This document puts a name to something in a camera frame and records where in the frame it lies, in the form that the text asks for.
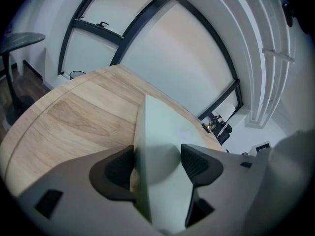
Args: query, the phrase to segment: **floor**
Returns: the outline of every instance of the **floor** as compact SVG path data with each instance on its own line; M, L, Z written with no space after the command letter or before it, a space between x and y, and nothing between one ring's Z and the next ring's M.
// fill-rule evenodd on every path
M24 66L24 75L20 76L17 69L13 70L13 86L18 96L29 95L34 101L49 92L42 80L38 78L27 66ZM0 81L0 143L4 139L6 132L2 126L5 113L11 104L11 96L6 79Z

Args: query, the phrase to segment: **white wall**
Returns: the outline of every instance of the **white wall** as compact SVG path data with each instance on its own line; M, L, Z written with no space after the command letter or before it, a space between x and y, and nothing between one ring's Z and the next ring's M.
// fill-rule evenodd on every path
M58 60L63 37L68 24L82 0L26 0L12 19L12 32L32 31L42 33L46 39L37 44L12 52L23 73L23 60L43 76L44 83L54 88L65 78L57 79Z
M22 6L12 19L12 33L17 32L38 32L46 34L49 28L49 23L42 18L41 8L45 0L25 0ZM37 22L43 20L44 25L38 27ZM42 59L45 40L33 46L27 46L22 49L13 51L11 54L18 64L20 74L23 74L23 60L27 60L35 70L43 75L44 65Z
M315 46L312 38L303 33L296 18L289 28L291 54L281 102L273 119L286 133L315 128Z
M73 29L63 60L63 71L85 73L108 67L118 46L82 29Z
M195 116L234 81L211 35L176 1L168 3L144 26L121 64ZM236 96L229 100L235 105Z
M245 127L243 121L233 128L230 138L222 145L222 148L227 149L230 153L242 154L263 142L269 141L274 147L286 137L287 135L273 119L270 119L263 129Z

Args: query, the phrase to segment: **black object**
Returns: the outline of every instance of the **black object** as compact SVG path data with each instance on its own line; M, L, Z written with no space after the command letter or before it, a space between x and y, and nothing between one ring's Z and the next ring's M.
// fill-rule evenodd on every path
M262 146L258 146L256 147L256 152L260 152L262 149L266 149L266 148L270 148L270 145L269 144L264 144Z
M70 72L69 76L70 76L70 80L76 78L76 77L79 77L81 75L84 75L85 72L82 72L82 71L72 71Z
M185 227L187 228L192 226L193 224L208 216L214 210L215 209L209 205L207 201L199 198L198 193L193 190L187 217L185 220Z
M240 84L240 80L236 80L198 119L203 120L212 111L214 111Z
M182 144L181 159L184 170L193 184L191 201L185 220L185 226L189 227L214 211L211 205L198 197L195 189L209 185L216 180L223 172L223 165L216 158L186 144Z
M291 5L288 2L283 2L282 3L282 10L284 12L286 24L289 27L293 26L293 18L295 17L294 12L292 10Z
M12 103L6 113L6 120L8 124L13 125L16 120L34 103L30 96L18 97L14 91L11 76L9 73L10 68L10 52L38 43L45 39L45 35L33 32L14 33L2 39L0 55L3 59L5 69L6 81L9 86Z
M241 93L241 88L240 85L238 85L235 89L236 93L236 99L237 99L237 107L235 108L234 113L230 116L230 118L237 112L239 109L243 106L243 98L242 98L242 93Z
M213 134L217 138L220 145L225 143L225 141L230 138L230 133L232 133L232 131L233 131L232 127L228 124L227 127L225 128L225 130L223 130L223 132L219 135L220 131L223 129L225 124L226 124L226 122L218 122L217 121L216 127L213 130Z
M250 168L252 166L252 163L243 162L243 163L241 163L241 166L246 167L246 168Z
M194 187L211 184L223 172L222 163L186 144L182 144L182 165Z
M104 28L104 26L102 26L101 24L94 25L94 24L91 24L89 22L75 19L74 23L73 23L73 27L79 28L82 30L86 30L90 33L97 35L97 36L105 38L105 39L115 43L116 45L120 45L121 41L123 40L123 38L120 35Z
M62 195L63 192L61 191L48 190L39 200L39 202L35 206L35 209L49 219Z
M89 179L93 188L107 199L135 202L135 195L129 190L133 168L133 146L128 146L95 163L90 170Z
M126 29L123 36L124 40L118 47L110 65L119 64L124 54L133 42L138 33L142 30L145 24L171 0L152 0L141 12L140 15L133 20L130 26Z
M106 23L106 22L100 22L99 24L96 24L97 26L101 26L101 27L104 27L104 25L103 24L106 24L106 25L109 25L108 23Z

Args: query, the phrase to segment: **curved desk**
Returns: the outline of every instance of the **curved desk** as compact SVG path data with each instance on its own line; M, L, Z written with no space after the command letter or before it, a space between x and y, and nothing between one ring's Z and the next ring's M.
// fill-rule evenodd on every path
M145 94L192 122L209 148L222 150L196 117L116 65L52 90L15 122L0 146L1 176L10 192L20 195L52 167L69 159L132 145L138 108Z

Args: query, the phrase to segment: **desk surface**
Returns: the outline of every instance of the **desk surface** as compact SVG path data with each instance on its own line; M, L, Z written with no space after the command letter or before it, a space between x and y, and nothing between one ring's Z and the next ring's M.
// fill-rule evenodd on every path
M132 145L138 108L151 95L192 122L209 148L222 150L213 134L181 105L123 66L75 78L35 102L0 146L0 169L18 196L54 166L108 148Z

